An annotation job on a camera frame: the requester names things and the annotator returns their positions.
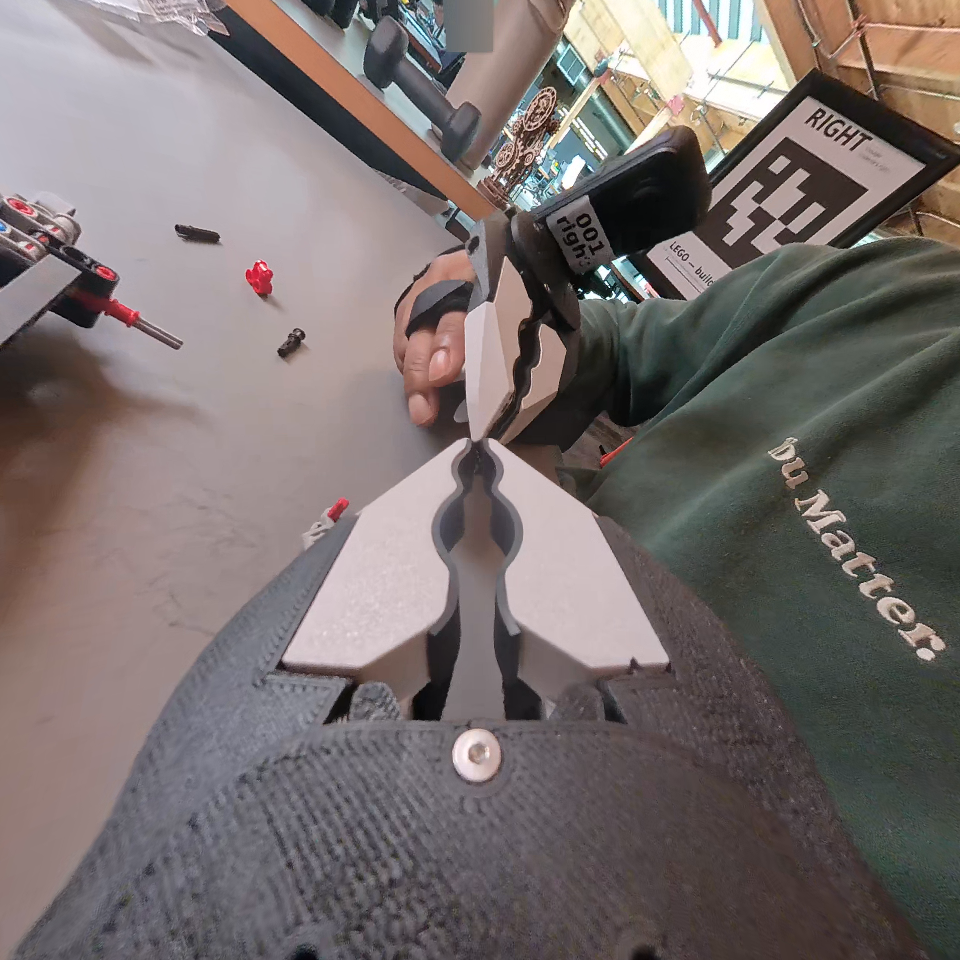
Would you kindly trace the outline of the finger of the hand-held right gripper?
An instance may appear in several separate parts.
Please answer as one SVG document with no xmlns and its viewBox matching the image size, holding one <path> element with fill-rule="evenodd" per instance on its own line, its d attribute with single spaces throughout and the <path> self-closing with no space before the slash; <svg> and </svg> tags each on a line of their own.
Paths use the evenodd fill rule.
<svg viewBox="0 0 960 960">
<path fill-rule="evenodd" d="M 541 321 L 495 320 L 493 333 L 490 437 L 505 446 L 519 438 L 557 398 L 569 349 L 566 339 Z"/>
<path fill-rule="evenodd" d="M 495 293 L 471 308 L 465 317 L 465 403 L 473 442 L 490 435 L 512 401 L 514 368 L 521 356 L 520 330 L 531 311 L 532 302 L 522 275 L 506 259 Z"/>
</svg>

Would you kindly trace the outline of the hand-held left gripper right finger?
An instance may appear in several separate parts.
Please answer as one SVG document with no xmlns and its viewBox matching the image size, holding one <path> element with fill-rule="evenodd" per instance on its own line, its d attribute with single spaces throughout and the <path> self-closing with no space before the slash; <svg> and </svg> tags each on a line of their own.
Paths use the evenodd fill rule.
<svg viewBox="0 0 960 960">
<path fill-rule="evenodd" d="M 506 689 L 665 671 L 669 656 L 594 513 L 493 439 L 480 441 L 490 534 L 503 553 L 494 652 Z"/>
</svg>

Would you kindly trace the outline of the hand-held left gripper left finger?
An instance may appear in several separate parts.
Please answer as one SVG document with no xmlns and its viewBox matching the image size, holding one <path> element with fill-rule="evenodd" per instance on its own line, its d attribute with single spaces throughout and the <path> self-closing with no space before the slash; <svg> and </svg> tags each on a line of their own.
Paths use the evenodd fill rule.
<svg viewBox="0 0 960 960">
<path fill-rule="evenodd" d="M 287 671 L 383 683 L 414 719 L 442 717 L 460 649 L 451 551 L 471 465 L 472 443 L 458 439 L 327 536 L 332 562 L 282 654 Z"/>
</svg>

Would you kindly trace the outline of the grey toy connector red pin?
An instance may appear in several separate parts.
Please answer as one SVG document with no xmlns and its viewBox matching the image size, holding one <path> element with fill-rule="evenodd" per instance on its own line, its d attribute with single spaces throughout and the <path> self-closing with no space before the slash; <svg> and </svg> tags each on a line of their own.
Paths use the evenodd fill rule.
<svg viewBox="0 0 960 960">
<path fill-rule="evenodd" d="M 301 535 L 303 550 L 310 549 L 329 534 L 349 507 L 350 501 L 347 498 L 339 498 L 334 504 L 326 508 L 320 518 L 314 521 Z"/>
</svg>

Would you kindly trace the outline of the person's right hand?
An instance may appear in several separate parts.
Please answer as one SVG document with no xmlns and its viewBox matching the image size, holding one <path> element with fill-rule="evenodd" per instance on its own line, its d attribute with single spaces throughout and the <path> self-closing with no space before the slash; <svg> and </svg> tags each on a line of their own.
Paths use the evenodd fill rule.
<svg viewBox="0 0 960 960">
<path fill-rule="evenodd" d="M 427 327 L 406 334 L 417 297 L 445 281 L 474 281 L 472 264 L 462 246 L 435 257 L 414 278 L 394 309 L 393 359 L 402 374 L 410 420 L 418 427 L 436 421 L 440 389 L 458 378 L 465 359 L 465 311 L 449 310 L 439 318 L 435 329 Z"/>
</svg>

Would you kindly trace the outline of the wooden gear model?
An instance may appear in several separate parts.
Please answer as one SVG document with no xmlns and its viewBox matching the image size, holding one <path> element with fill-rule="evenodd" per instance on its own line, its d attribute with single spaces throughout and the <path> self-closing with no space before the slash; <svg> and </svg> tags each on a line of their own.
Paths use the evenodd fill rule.
<svg viewBox="0 0 960 960">
<path fill-rule="evenodd" d="M 498 210 L 510 207 L 511 194 L 534 170 L 557 133 L 558 94 L 553 86 L 539 90 L 524 111 L 505 127 L 507 138 L 496 152 L 490 173 L 477 183 L 477 190 Z"/>
</svg>

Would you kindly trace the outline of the grey insulated bottle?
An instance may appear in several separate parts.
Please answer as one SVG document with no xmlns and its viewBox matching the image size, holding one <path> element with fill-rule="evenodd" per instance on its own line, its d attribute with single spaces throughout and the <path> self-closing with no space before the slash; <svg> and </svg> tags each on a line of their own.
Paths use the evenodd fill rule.
<svg viewBox="0 0 960 960">
<path fill-rule="evenodd" d="M 494 3 L 492 50 L 469 52 L 447 99 L 468 102 L 481 114 L 474 142 L 459 161 L 474 172 L 485 161 L 523 96 L 540 76 L 570 18 L 573 1 Z"/>
</svg>

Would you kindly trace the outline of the grey dumbbell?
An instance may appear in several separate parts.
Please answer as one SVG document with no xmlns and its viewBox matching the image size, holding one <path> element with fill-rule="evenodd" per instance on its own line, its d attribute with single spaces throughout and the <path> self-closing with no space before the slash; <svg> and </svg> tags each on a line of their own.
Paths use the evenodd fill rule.
<svg viewBox="0 0 960 960">
<path fill-rule="evenodd" d="M 437 84 L 409 58 L 408 46 L 409 38 L 402 25 L 389 15 L 382 16 L 366 43 L 364 75 L 378 90 L 397 85 L 439 129 L 442 155 L 452 163 L 461 162 L 479 134 L 482 114 L 472 102 L 451 103 Z"/>
</svg>

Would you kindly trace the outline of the wooden edged workbench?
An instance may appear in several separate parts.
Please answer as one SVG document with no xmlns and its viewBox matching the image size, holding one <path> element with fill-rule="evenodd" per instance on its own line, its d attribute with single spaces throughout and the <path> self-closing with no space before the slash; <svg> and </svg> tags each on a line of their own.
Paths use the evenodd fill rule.
<svg viewBox="0 0 960 960">
<path fill-rule="evenodd" d="M 346 30 L 302 2 L 230 1 L 212 41 L 374 171 L 450 201 L 478 220 L 495 207 L 441 153 L 428 119 L 395 85 L 363 72 L 369 30 Z"/>
</svg>

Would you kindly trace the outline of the clear plastic bags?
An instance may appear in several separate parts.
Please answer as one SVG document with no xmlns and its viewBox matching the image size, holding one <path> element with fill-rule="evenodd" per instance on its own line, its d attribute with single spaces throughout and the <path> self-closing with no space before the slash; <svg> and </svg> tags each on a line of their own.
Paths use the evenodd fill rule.
<svg viewBox="0 0 960 960">
<path fill-rule="evenodd" d="M 86 4 L 131 21 L 150 25 L 172 23 L 196 35 L 229 36 L 219 14 L 226 1 L 86 1 Z"/>
</svg>

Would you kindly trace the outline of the toy car chassis model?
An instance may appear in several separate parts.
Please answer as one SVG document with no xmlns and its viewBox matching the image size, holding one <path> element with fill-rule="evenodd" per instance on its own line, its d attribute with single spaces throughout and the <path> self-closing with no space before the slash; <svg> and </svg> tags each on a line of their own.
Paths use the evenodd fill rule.
<svg viewBox="0 0 960 960">
<path fill-rule="evenodd" d="M 1 348 L 52 313 L 93 329 L 109 317 L 179 350 L 183 341 L 114 295 L 119 275 L 81 251 L 75 207 L 52 194 L 1 196 Z"/>
</svg>

